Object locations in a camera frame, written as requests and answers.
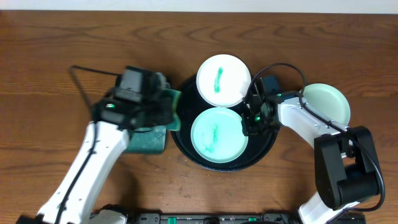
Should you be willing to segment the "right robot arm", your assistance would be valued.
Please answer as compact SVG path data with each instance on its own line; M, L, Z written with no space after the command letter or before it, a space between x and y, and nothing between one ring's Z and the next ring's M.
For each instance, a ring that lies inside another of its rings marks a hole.
M346 212L372 212L382 206L386 186L368 128L330 119L301 91L248 93L243 103L244 135L285 126L314 149L317 191L299 208L297 222L332 223Z

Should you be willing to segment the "black rectangular water tray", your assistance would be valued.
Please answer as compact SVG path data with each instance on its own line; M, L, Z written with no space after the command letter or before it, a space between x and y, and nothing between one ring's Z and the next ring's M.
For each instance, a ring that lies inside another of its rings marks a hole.
M131 141L128 153L160 154L164 151L167 129L165 126L129 130Z

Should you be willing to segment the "light teal plate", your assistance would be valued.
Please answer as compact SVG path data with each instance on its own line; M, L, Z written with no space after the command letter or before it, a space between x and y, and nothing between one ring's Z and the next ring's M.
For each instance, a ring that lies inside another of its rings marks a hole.
M246 149L249 138L243 134L242 118L228 108L210 108L194 120L190 132L192 145L204 160L227 163Z

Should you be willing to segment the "black round tray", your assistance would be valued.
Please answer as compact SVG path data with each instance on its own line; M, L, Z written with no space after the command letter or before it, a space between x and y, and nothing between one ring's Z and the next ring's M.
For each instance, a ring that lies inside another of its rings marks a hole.
M215 163L204 159L194 149L190 131L196 117L212 106L200 96L195 75L182 83L179 90L181 95L177 105L177 114L180 118L181 128L179 131L172 131L171 136L180 151L197 165L218 172L242 170L259 162L274 145L278 129L268 130L264 135L249 136L243 153L231 162Z

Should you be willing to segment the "green yellow sponge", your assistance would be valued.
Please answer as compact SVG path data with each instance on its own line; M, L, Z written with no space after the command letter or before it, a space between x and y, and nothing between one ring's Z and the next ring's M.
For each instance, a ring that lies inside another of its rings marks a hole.
M180 95L181 95L180 91L173 90L170 88L166 88L162 92L162 96L165 96L166 98L170 98L172 100L172 102L171 102L172 121L165 125L166 129L168 129L170 131L179 131L181 128L181 121L177 114L177 106L178 106L178 101L179 101Z

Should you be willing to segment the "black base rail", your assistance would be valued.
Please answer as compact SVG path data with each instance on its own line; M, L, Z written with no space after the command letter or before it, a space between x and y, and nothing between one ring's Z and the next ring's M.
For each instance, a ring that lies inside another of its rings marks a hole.
M235 223L280 223L299 224L295 215L288 213L264 213L262 215L176 215L141 213L124 215L113 210L102 210L89 219L89 224L235 224Z

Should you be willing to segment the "white plate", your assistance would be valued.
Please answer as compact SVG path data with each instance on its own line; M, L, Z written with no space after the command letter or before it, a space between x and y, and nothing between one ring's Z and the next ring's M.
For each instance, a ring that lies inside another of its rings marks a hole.
M239 58L219 54L206 59L197 72L196 84L200 96L209 104L229 108L243 101L251 74Z

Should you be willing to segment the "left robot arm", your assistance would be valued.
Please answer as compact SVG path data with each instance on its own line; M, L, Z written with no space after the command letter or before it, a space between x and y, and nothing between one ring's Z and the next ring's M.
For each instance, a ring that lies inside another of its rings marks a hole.
M117 206L92 214L93 206L115 162L131 149L134 134L180 128L179 97L178 90L164 89L138 103L108 91L93 105L81 148L58 189L35 217L21 215L16 223L127 223L129 215Z

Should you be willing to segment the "pale green plate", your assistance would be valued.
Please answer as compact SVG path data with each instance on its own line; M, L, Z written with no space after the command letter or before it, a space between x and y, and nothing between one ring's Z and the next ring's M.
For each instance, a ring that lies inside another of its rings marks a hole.
M332 120L348 125L351 108L348 100L338 89L324 83L314 83L305 87L303 97L319 112Z

